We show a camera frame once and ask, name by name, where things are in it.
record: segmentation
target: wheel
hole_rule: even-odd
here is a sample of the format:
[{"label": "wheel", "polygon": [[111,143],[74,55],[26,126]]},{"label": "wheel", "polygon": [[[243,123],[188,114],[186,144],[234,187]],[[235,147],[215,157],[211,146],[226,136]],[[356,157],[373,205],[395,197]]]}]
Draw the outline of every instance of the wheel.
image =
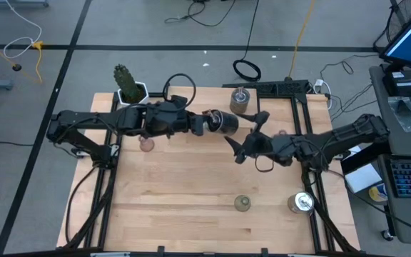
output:
[{"label": "wheel", "polygon": [[388,242],[391,242],[394,240],[394,236],[391,236],[389,230],[381,231],[380,234],[382,235],[383,239],[385,239]]}]

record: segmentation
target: yellow cable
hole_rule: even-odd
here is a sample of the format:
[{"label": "yellow cable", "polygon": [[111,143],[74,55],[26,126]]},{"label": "yellow cable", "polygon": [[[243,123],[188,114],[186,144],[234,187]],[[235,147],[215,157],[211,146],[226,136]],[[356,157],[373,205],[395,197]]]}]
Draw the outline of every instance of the yellow cable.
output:
[{"label": "yellow cable", "polygon": [[295,48],[294,48],[294,54],[293,54],[293,60],[291,61],[291,68],[290,68],[290,73],[288,74],[288,77],[291,77],[291,72],[293,72],[294,65],[295,65],[295,63],[296,63],[296,54],[297,54],[297,52],[298,52],[298,47],[299,47],[300,39],[303,37],[304,29],[305,29],[305,27],[307,26],[307,23],[308,23],[308,20],[309,20],[309,18],[310,18],[310,15],[312,14],[312,10],[313,10],[313,6],[314,6],[314,5],[315,5],[315,0],[312,0],[312,1],[310,2],[310,8],[308,9],[307,16],[305,17],[305,20],[304,20],[303,28],[300,30],[298,40],[296,41],[296,46],[295,46]]},{"label": "yellow cable", "polygon": [[[39,70],[38,70],[39,63],[41,62],[41,57],[42,57],[42,54],[41,54],[42,41],[39,41],[39,42],[37,42],[37,43],[38,43],[38,45],[34,46],[34,44],[33,44],[33,47],[35,47],[35,48],[37,48],[37,49],[39,50],[39,60],[38,60],[37,65],[36,65],[36,73],[37,73],[37,75],[38,75],[38,77],[39,77],[39,80],[37,80],[37,79],[34,78],[33,76],[27,74],[27,73],[26,73],[25,71],[23,71],[23,70],[21,70],[21,73],[22,73],[25,77],[27,77],[28,79],[31,79],[32,81],[34,81],[34,82],[36,82],[36,83],[42,83],[42,78],[41,78],[41,75],[39,74]],[[10,59],[6,58],[1,52],[0,52],[0,56],[1,56],[4,60],[6,60],[7,62],[9,62],[9,63],[12,65],[12,67],[15,67],[15,66],[17,65],[16,63],[14,63],[13,61],[11,61]]]},{"label": "yellow cable", "polygon": [[42,83],[42,76],[39,73],[39,64],[41,63],[41,59],[42,59],[42,49],[41,49],[42,43],[43,43],[42,41],[37,41],[36,43],[33,44],[33,47],[39,50],[39,59],[37,60],[37,64],[36,64],[36,74],[39,77],[40,83]]}]

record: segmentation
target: gray floor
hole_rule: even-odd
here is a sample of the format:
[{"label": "gray floor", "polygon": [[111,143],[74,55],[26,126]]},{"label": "gray floor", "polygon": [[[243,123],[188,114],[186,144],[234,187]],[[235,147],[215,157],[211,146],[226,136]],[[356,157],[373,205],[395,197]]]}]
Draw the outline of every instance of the gray floor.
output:
[{"label": "gray floor", "polygon": [[[48,9],[20,7],[21,15],[43,28],[45,44],[69,44],[84,0],[51,1]],[[293,46],[308,10],[308,0],[264,0],[253,29],[252,45]],[[212,0],[198,19],[217,21],[230,2]],[[189,1],[184,0],[93,0],[83,25],[78,44],[94,45],[244,45],[246,43],[254,0],[237,0],[225,21],[215,28],[205,28],[184,21],[164,24],[164,19],[185,15]],[[0,6],[0,44],[20,36],[35,37],[37,30]],[[389,1],[318,0],[305,30],[302,46],[371,46],[385,25]],[[12,91],[0,90],[0,140],[33,143],[46,105],[63,63],[66,51],[43,51],[42,85],[34,84],[20,73],[14,73],[0,58],[0,79],[13,79]],[[300,52],[293,72],[294,79],[315,83],[325,64],[338,62],[352,54],[335,52]],[[221,86],[242,82],[233,72],[232,62],[242,51],[74,51],[71,64],[56,102],[55,112],[63,109],[87,111],[96,92],[117,89],[112,71],[116,64],[125,64],[138,81],[146,82],[149,91],[160,91],[165,80],[174,73],[191,75],[201,86]],[[252,51],[247,60],[259,65],[261,81],[281,80],[287,76],[292,53],[287,51]],[[17,62],[32,75],[36,51],[28,51]],[[368,69],[378,65],[377,57],[351,59],[355,73],[346,74],[340,66],[328,68],[325,80],[333,94],[349,99],[369,84]],[[178,85],[188,85],[178,79]],[[375,100],[373,90],[355,105]],[[360,114],[378,114],[371,104],[351,114],[342,115],[333,123],[341,126]],[[0,145],[0,232],[11,205],[16,187],[24,171],[30,147]],[[67,202],[76,162],[44,141],[29,187],[14,224],[6,253],[53,249]],[[386,227],[385,217],[359,200],[351,198],[353,215],[364,251],[391,256],[411,256],[411,245],[397,239],[391,243],[381,239],[379,231]]]}]

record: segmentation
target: white pot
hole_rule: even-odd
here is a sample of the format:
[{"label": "white pot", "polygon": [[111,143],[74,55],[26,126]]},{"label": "white pot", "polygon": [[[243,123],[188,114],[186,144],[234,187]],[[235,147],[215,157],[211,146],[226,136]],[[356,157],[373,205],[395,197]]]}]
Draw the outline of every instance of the white pot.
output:
[{"label": "white pot", "polygon": [[[148,98],[148,90],[147,90],[146,84],[142,83],[142,82],[137,82],[137,81],[136,81],[136,84],[138,84],[140,86],[143,86],[143,90],[145,90],[145,92],[146,92],[146,96],[142,100],[140,100],[137,104],[147,104],[150,99]],[[130,106],[131,105],[129,103],[124,102],[123,99],[121,98],[121,89],[119,89],[117,91],[117,93],[118,93],[118,100],[120,101],[120,104],[122,106]]]}]

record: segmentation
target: metal can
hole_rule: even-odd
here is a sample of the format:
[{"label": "metal can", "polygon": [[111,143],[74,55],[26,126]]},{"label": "metal can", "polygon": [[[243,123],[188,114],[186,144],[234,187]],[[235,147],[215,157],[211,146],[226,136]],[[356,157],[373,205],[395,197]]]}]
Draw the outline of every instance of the metal can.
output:
[{"label": "metal can", "polygon": [[288,199],[288,208],[294,213],[311,213],[313,197],[307,192],[294,194]]},{"label": "metal can", "polygon": [[232,136],[239,128],[239,120],[234,114],[219,110],[209,110],[203,114],[210,116],[204,124],[210,132]]}]

